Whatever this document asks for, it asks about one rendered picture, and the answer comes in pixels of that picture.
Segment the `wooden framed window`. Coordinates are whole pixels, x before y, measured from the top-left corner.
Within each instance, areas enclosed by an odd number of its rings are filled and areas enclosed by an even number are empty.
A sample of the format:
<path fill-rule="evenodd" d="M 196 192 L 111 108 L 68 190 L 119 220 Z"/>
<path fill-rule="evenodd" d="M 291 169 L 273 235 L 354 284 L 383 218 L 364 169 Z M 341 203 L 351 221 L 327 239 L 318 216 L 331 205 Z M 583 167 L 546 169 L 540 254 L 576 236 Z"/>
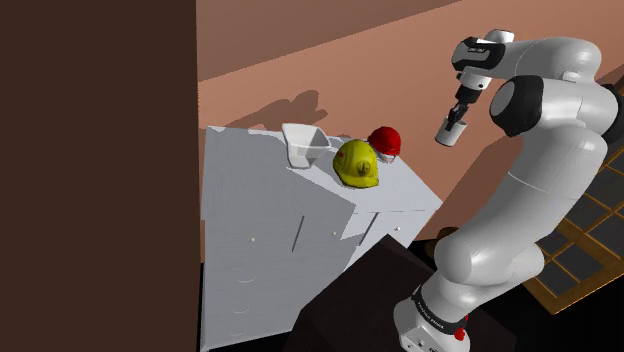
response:
<path fill-rule="evenodd" d="M 592 184 L 538 247 L 544 269 L 524 287 L 551 314 L 624 275 L 624 136 L 608 147 Z"/>

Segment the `white cup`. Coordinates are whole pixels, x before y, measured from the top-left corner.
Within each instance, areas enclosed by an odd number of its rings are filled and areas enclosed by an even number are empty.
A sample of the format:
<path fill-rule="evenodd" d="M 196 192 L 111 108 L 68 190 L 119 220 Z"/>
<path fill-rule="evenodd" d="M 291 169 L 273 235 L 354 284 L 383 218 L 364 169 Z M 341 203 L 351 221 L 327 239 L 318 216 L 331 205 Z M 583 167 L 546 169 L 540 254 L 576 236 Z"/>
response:
<path fill-rule="evenodd" d="M 452 147 L 455 145 L 467 126 L 468 124 L 463 120 L 459 120 L 458 122 L 451 124 L 449 119 L 445 118 L 435 136 L 435 141 L 446 147 Z"/>

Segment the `grey chest of drawers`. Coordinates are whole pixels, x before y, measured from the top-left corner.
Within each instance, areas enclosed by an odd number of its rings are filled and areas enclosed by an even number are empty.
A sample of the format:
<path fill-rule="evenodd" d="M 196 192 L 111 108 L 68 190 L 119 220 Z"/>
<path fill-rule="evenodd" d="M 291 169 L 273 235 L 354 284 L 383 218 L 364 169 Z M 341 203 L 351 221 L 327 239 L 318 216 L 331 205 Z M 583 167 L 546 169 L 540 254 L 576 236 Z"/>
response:
<path fill-rule="evenodd" d="M 403 161 L 349 188 L 332 161 L 342 139 L 294 169 L 279 132 L 208 127 L 201 217 L 201 352 L 291 330 L 300 310 L 384 236 L 409 245 L 440 207 Z"/>

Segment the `dark robot stand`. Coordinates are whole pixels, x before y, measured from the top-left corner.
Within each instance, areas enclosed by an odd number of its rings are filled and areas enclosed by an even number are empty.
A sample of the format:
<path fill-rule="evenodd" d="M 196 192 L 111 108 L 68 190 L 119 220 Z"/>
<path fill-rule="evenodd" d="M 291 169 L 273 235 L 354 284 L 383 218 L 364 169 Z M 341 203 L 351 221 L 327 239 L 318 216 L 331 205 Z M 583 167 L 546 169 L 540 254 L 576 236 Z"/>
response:
<path fill-rule="evenodd" d="M 282 352 L 406 352 L 410 296 L 433 273 L 426 241 L 408 247 L 385 236 L 300 311 Z"/>

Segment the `yellow hard hat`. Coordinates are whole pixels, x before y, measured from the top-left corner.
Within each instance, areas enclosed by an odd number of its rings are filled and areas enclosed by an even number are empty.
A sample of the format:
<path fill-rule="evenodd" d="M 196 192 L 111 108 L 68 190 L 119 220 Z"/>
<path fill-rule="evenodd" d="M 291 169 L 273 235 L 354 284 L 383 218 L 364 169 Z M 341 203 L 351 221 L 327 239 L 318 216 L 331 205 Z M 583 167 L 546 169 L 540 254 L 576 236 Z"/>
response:
<path fill-rule="evenodd" d="M 376 153 L 365 141 L 354 139 L 344 143 L 336 152 L 332 167 L 345 186 L 371 188 L 379 185 Z"/>

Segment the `red hard hat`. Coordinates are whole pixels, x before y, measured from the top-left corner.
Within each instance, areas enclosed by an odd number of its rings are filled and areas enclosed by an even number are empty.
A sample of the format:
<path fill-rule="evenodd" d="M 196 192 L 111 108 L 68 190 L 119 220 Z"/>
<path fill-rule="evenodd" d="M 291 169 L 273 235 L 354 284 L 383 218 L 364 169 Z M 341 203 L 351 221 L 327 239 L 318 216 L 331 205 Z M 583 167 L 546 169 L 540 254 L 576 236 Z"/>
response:
<path fill-rule="evenodd" d="M 375 129 L 367 138 L 368 144 L 384 163 L 393 163 L 401 152 L 401 136 L 392 127 L 381 126 Z"/>

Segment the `white angular bowl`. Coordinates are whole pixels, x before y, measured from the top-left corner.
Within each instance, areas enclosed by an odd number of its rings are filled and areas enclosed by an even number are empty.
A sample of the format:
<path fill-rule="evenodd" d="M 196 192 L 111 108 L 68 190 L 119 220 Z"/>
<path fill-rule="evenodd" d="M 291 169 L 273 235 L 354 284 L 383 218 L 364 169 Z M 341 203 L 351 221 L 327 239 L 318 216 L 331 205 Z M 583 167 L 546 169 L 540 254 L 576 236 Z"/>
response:
<path fill-rule="evenodd" d="M 331 147 L 324 131 L 314 125 L 284 123 L 282 133 L 287 145 L 288 161 L 293 168 L 310 168 Z"/>

